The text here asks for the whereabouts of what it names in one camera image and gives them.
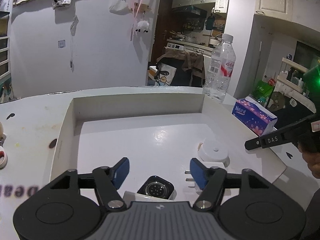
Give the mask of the person's right hand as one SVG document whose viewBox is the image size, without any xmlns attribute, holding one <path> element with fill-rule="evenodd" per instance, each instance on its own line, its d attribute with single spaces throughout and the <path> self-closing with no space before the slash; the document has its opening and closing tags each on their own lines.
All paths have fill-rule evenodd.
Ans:
<svg viewBox="0 0 320 240">
<path fill-rule="evenodd" d="M 309 133 L 304 133 L 299 137 L 298 150 L 312 175 L 319 179 L 319 139 Z"/>
</svg>

